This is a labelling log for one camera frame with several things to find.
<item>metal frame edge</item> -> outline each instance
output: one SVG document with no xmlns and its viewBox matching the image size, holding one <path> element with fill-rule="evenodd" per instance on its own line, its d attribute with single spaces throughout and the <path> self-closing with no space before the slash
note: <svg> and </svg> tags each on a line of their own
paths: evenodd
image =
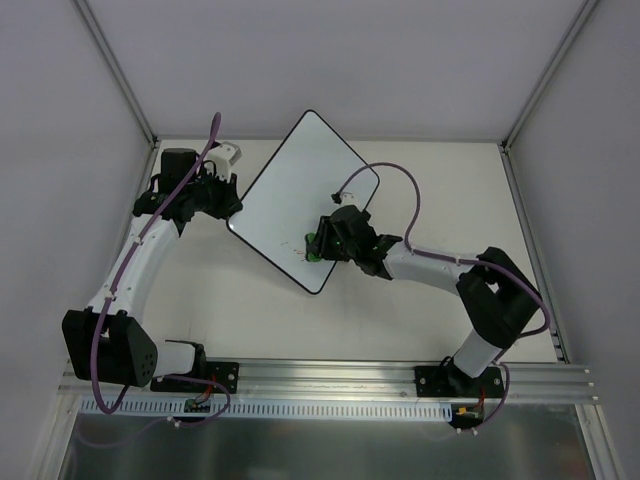
<svg viewBox="0 0 640 480">
<path fill-rule="evenodd" d="M 551 311 L 551 326 L 552 328 L 556 329 L 556 335 L 559 341 L 559 348 L 563 355 L 563 360 L 569 362 L 572 358 L 571 348 L 566 342 L 567 335 L 562 325 L 560 315 L 555 308 L 555 297 L 553 295 L 551 287 L 549 286 L 549 283 L 547 282 L 544 260 L 539 253 L 539 242 L 536 240 L 536 236 L 533 232 L 533 229 L 531 228 L 531 223 L 529 222 L 529 216 L 527 215 L 525 201 L 518 185 L 518 180 L 513 165 L 512 154 L 507 153 L 504 148 L 500 147 L 500 156 L 502 157 L 502 165 L 504 167 L 505 175 L 507 176 L 509 189 L 511 190 L 511 197 L 513 198 L 513 203 L 516 207 L 516 214 L 518 215 L 518 221 L 520 222 L 520 229 L 522 230 L 524 243 L 527 247 L 529 260 L 531 261 L 531 266 L 533 268 L 533 274 L 535 276 L 536 283 L 538 284 L 538 290 L 540 291 L 540 295 L 542 296 L 543 301 L 547 304 L 549 310 Z"/>
<path fill-rule="evenodd" d="M 542 74 L 538 77 L 533 90 L 529 94 L 529 97 L 518 114 L 518 118 L 516 118 L 503 142 L 507 152 L 511 149 L 518 138 L 518 135 L 520 135 L 520 132 L 524 129 L 527 121 L 531 117 L 531 114 L 542 100 L 542 97 L 546 93 L 551 81 L 555 78 L 560 67 L 564 63 L 567 54 L 571 51 L 571 48 L 584 30 L 586 24 L 591 18 L 591 15 L 599 4 L 600 0 L 584 0 L 582 5 L 580 5 L 580 8 L 573 17 L 573 20 L 569 24 L 567 30 L 565 30 L 558 46 L 551 54 Z"/>
<path fill-rule="evenodd" d="M 625 480 L 627 476 L 612 442 L 600 405 L 576 405 L 582 437 L 597 480 Z"/>
<path fill-rule="evenodd" d="M 138 102 L 138 99 L 133 92 L 133 89 L 131 88 L 127 77 L 125 76 L 120 63 L 118 62 L 118 59 L 113 53 L 107 37 L 105 36 L 104 31 L 100 26 L 100 23 L 98 22 L 98 19 L 93 13 L 89 2 L 87 0 L 70 1 L 74 9 L 78 13 L 80 20 L 87 29 L 87 32 L 89 33 L 93 44 L 98 50 L 98 53 L 104 60 L 107 69 L 111 74 L 111 77 L 115 81 L 118 90 L 122 94 L 127 107 L 131 111 L 131 114 L 133 115 L 136 123 L 138 124 L 138 127 L 147 140 L 147 143 L 149 143 L 150 145 L 155 145 L 157 136 L 153 132 L 151 124 L 149 123 L 149 120 L 147 120 L 147 117 L 144 114 L 142 107 L 140 106 L 140 102 Z"/>
</svg>

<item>metal rail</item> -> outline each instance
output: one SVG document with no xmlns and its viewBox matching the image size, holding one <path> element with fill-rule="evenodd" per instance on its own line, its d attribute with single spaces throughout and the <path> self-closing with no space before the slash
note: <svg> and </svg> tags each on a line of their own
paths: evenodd
<svg viewBox="0 0 640 480">
<path fill-rule="evenodd" d="M 306 360 L 233 359 L 240 363 L 238 399 L 349 402 L 447 403 L 454 398 L 416 396 L 413 367 L 436 362 L 351 362 Z M 508 364 L 511 404 L 595 405 L 599 403 L 588 368 L 569 364 Z M 105 394 L 119 386 L 102 385 Z M 61 394 L 90 395 L 89 382 L 78 380 L 71 365 L 59 387 Z M 129 396 L 158 395 L 146 388 L 130 389 Z M 185 394 L 160 394 L 165 398 L 186 398 Z"/>
</svg>

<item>black mounting bracket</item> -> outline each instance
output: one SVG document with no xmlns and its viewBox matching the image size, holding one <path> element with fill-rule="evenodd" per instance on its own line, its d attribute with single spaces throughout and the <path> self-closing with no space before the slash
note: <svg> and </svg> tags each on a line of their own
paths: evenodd
<svg viewBox="0 0 640 480">
<path fill-rule="evenodd" d="M 203 368 L 200 369 L 198 376 L 194 378 L 214 380 L 225 387 L 231 395 L 234 395 L 238 391 L 239 373 L 239 363 L 207 361 Z M 164 378 L 159 382 L 158 379 L 154 378 L 150 388 L 152 392 L 200 394 L 208 387 L 202 383 L 189 383 L 168 378 Z M 212 393 L 222 393 L 222 390 L 214 388 Z"/>
<path fill-rule="evenodd" d="M 463 388 L 451 385 L 447 369 L 440 366 L 416 366 L 413 369 L 416 396 L 419 398 L 478 398 L 484 389 L 485 398 L 502 398 L 504 382 L 498 367 L 488 367 L 482 375 Z"/>
</svg>

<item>black border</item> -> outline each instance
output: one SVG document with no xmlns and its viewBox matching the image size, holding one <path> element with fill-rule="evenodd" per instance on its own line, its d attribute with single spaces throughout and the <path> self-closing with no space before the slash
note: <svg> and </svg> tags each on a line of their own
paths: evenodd
<svg viewBox="0 0 640 480">
<path fill-rule="evenodd" d="M 342 136 L 335 131 L 335 129 L 329 125 L 327 123 L 327 121 L 322 118 L 322 116 L 316 112 L 315 110 L 312 109 L 308 109 L 305 110 L 305 112 L 302 114 L 302 116 L 298 119 L 298 121 L 296 122 L 296 124 L 293 126 L 293 128 L 291 129 L 291 131 L 289 133 L 287 133 L 287 136 L 284 137 L 284 140 L 282 141 L 282 143 L 278 146 L 278 148 L 276 149 L 276 151 L 273 153 L 273 155 L 271 155 L 271 158 L 269 159 L 269 161 L 267 161 L 267 163 L 265 164 L 265 166 L 262 168 L 262 170 L 260 170 L 260 173 L 258 173 L 258 175 L 256 176 L 256 178 L 253 180 L 253 182 L 251 182 L 251 185 L 249 185 L 249 188 L 247 188 L 247 191 L 244 192 L 244 195 L 242 195 L 242 198 L 240 199 L 241 201 L 244 201 L 244 199 L 247 197 L 247 195 L 249 194 L 249 192 L 251 191 L 251 189 L 253 188 L 253 186 L 255 185 L 255 183 L 258 181 L 258 179 L 262 176 L 262 174 L 265 172 L 265 170 L 267 169 L 267 167 L 269 166 L 269 164 L 271 163 L 271 160 L 273 160 L 275 158 L 275 156 L 278 154 L 278 152 L 280 151 L 280 149 L 282 148 L 282 146 L 287 142 L 287 140 L 289 139 L 289 137 L 291 136 L 291 134 L 294 132 L 294 130 L 298 127 L 298 124 L 302 121 L 302 119 L 309 113 L 314 113 L 315 115 L 318 116 L 318 118 L 320 120 L 322 120 L 324 122 L 324 124 L 329 127 L 331 129 L 331 131 L 333 133 L 336 134 L 336 136 L 342 140 L 342 142 L 349 148 L 349 150 L 351 150 L 356 157 L 358 157 L 362 163 L 364 163 L 365 165 L 369 165 L 367 162 L 365 162 L 365 160 L 358 154 L 358 152 L 356 152 L 353 148 L 351 148 L 351 145 L 349 145 L 344 138 L 342 138 Z M 369 206 L 369 203 L 371 203 L 371 200 L 373 199 L 373 196 L 376 194 L 376 192 L 378 191 L 378 187 L 380 186 L 380 176 L 376 173 L 375 170 L 371 169 L 371 171 L 373 172 L 373 174 L 378 178 L 378 183 L 376 185 L 376 188 L 374 188 L 373 193 L 371 194 L 371 198 L 369 199 L 369 201 L 367 202 L 367 204 L 365 205 L 365 209 Z M 289 277 L 291 280 L 293 280 L 296 284 L 298 284 L 305 292 L 311 294 L 311 295 L 318 295 L 320 292 L 322 292 L 322 290 L 324 289 L 324 286 L 327 284 L 327 281 L 329 280 L 329 277 L 331 276 L 331 274 L 333 273 L 333 269 L 336 268 L 336 263 L 338 262 L 333 262 L 333 267 L 331 267 L 331 270 L 329 270 L 329 274 L 327 275 L 327 278 L 324 279 L 324 283 L 320 286 L 320 290 L 318 290 L 317 292 L 312 292 L 311 290 L 309 290 L 308 288 L 306 288 L 304 285 L 302 285 L 300 282 L 298 282 L 295 278 L 293 278 L 291 275 L 289 275 L 287 272 L 285 272 L 282 268 L 280 268 L 278 265 L 276 265 L 274 262 L 272 262 L 269 257 L 267 257 L 266 255 L 263 255 L 262 252 L 260 252 L 258 249 L 256 249 L 253 245 L 251 245 L 249 242 L 247 242 L 244 238 L 242 238 L 240 235 L 238 235 L 236 232 L 234 232 L 231 227 L 229 227 L 229 221 L 231 220 L 232 217 L 228 218 L 226 221 L 226 225 L 227 225 L 227 230 L 229 230 L 235 237 L 237 237 L 238 239 L 240 239 L 244 244 L 248 245 L 249 248 L 251 248 L 253 251 L 255 251 L 256 253 L 258 253 L 262 258 L 264 258 L 266 261 L 268 261 L 271 265 L 273 265 L 274 267 L 276 267 L 278 270 L 280 270 L 282 273 L 284 273 L 287 277 Z"/>
</svg>

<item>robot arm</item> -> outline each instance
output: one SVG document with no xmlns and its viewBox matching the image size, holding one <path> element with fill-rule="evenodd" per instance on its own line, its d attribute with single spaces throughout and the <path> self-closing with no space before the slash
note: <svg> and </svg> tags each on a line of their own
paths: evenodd
<svg viewBox="0 0 640 480">
<path fill-rule="evenodd" d="M 142 314 L 163 260 L 193 215 L 204 212 L 217 219 L 226 219 L 242 209 L 236 193 L 236 176 L 231 173 L 231 167 L 240 156 L 237 146 L 218 144 L 209 152 L 200 171 L 157 218 L 144 239 L 140 239 L 142 229 L 197 157 L 196 152 L 189 149 L 163 151 L 161 173 L 153 177 L 150 189 L 136 201 L 129 235 L 102 288 L 84 310 L 69 310 L 62 322 L 78 378 L 91 379 L 91 339 L 107 297 L 112 301 L 106 312 L 98 349 L 99 381 L 142 387 L 152 378 L 168 374 L 201 376 L 200 370 L 206 362 L 202 345 L 170 340 L 154 342 L 142 327 Z M 131 254 L 134 242 L 139 246 Z M 126 268 L 118 289 L 111 295 L 111 285 L 123 265 Z"/>
<path fill-rule="evenodd" d="M 376 234 L 368 223 L 370 218 L 367 211 L 355 205 L 341 206 L 331 216 L 321 217 L 316 233 L 305 239 L 306 259 L 353 260 L 367 275 L 412 280 L 459 296 L 473 330 L 446 368 L 448 383 L 462 395 L 503 350 L 515 343 L 538 305 L 506 276 L 447 259 L 477 258 L 508 270 L 535 289 L 500 249 L 489 247 L 479 255 L 431 250 L 430 256 L 420 256 L 414 251 L 422 249 L 410 250 L 401 237 Z"/>
</svg>

